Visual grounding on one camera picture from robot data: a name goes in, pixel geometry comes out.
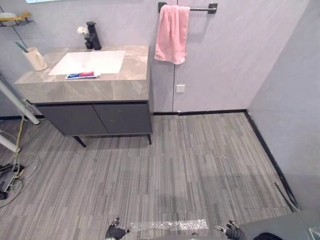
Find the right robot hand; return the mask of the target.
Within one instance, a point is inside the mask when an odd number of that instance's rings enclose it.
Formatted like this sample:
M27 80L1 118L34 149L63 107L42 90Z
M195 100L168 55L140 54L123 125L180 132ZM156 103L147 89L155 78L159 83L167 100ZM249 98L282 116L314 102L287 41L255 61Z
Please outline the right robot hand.
M226 224L226 227L223 227L221 225L214 225L214 229L226 235L229 240L246 240L247 239L247 236L244 233L244 231L233 220L229 220L228 223Z

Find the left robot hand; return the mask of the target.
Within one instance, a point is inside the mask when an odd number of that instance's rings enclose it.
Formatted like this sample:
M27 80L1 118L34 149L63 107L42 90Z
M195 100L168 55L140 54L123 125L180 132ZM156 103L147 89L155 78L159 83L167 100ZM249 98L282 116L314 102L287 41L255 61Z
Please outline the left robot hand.
M125 229L118 227L119 224L120 217L118 216L108 226L104 237L105 240L121 240L125 235L132 231L130 227Z

